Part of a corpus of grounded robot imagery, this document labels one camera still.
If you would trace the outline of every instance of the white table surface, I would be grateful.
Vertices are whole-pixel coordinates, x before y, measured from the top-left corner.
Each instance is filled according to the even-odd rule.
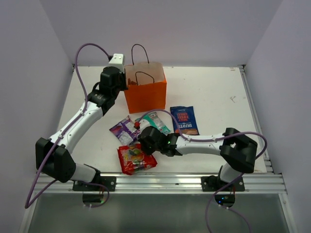
[[[79,71],[89,93],[99,81],[102,67],[80,67]],[[201,135],[223,133],[227,127],[239,131],[255,131],[255,124],[238,68],[229,67],[164,67],[167,78],[166,110],[171,106],[194,106]],[[65,107],[60,120],[61,128],[79,110],[84,95],[76,73],[73,74]],[[72,157],[76,163],[88,164],[101,172],[121,172],[117,148],[119,140],[109,129],[124,119],[128,108],[121,92],[115,105],[97,121],[75,147]],[[135,120],[142,114],[131,114]],[[170,116],[158,113],[173,130]],[[208,154],[188,154],[167,157],[154,153],[158,165],[148,172],[218,172],[225,160]],[[264,160],[256,160],[255,172],[266,172]]]

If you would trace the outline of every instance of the white wall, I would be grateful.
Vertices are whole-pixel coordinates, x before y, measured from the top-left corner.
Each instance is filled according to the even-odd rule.
[[[35,142],[57,127],[71,64],[38,0],[1,0],[0,32],[0,232],[15,233]]]
[[[300,232],[310,232],[311,1],[284,0],[246,66],[269,155]]]
[[[282,0],[41,0],[73,62],[86,42],[121,52],[142,43],[151,60],[166,65],[246,64]],[[137,60],[145,59],[136,48]],[[96,48],[82,52],[83,65],[102,65]]]

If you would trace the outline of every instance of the blue snack bag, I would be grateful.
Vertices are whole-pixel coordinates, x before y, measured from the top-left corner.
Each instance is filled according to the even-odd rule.
[[[199,135],[199,130],[196,125],[193,106],[183,107],[176,106],[171,107],[171,114],[176,118],[180,127],[181,133],[187,135]],[[177,126],[173,121],[174,132],[178,133]]]

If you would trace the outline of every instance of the metal frame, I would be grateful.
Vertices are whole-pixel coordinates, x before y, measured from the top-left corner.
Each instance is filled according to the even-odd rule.
[[[141,194],[211,194],[202,192],[201,177],[217,175],[211,173],[140,173],[127,176],[121,173],[102,173],[102,176],[115,176],[117,178],[114,193],[141,193]],[[241,194],[286,194],[283,177],[273,174],[245,174],[243,176],[245,192]],[[41,175],[35,187],[35,192],[40,191],[53,179]],[[72,191],[73,182],[54,183],[46,193],[82,193]]]
[[[298,233],[298,228],[294,220],[293,213],[289,206],[287,194],[279,194],[280,202],[283,208],[283,213],[287,222],[290,233]]]
[[[256,131],[262,133],[254,103],[247,84],[243,67],[239,67],[244,88],[246,91],[249,106],[251,108]],[[243,176],[245,191],[240,194],[278,194],[284,216],[290,233],[297,233],[293,214],[288,205],[287,192],[282,175],[273,173],[268,152],[264,153],[264,162],[267,173],[245,174]],[[140,173],[135,176],[127,176],[120,173],[102,173],[102,176],[115,176],[117,178],[115,194],[211,194],[213,192],[203,192],[201,187],[201,177],[217,175],[216,173]],[[45,187],[52,178],[41,175],[35,187],[34,195]],[[46,193],[82,193],[72,191],[73,182],[56,182],[46,190]],[[28,232],[31,219],[34,214],[36,202],[25,212],[19,233]]]
[[[254,121],[254,124],[255,124],[256,131],[258,133],[262,134],[261,127],[260,127],[260,124],[259,124],[259,120],[258,120],[258,117],[257,117],[257,112],[255,110],[255,106],[254,106],[254,102],[253,102],[253,99],[252,99],[252,95],[251,95],[251,92],[250,92],[250,89],[249,89],[249,86],[248,86],[248,83],[247,83],[244,67],[239,67],[239,69],[240,69],[243,85],[244,85],[244,88],[245,88],[245,91],[246,91],[246,96],[247,96],[247,99],[248,99],[249,107],[251,109],[251,113],[252,113],[252,116],[253,116],[253,121]],[[259,140],[259,144],[263,148],[262,140]],[[264,156],[264,158],[269,158],[268,152],[266,151],[263,154],[263,156]]]

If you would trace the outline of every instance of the orange paper bag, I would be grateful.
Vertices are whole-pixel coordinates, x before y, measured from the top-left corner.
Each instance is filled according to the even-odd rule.
[[[165,109],[167,83],[162,64],[141,62],[124,68],[128,84],[124,93],[129,113]]]

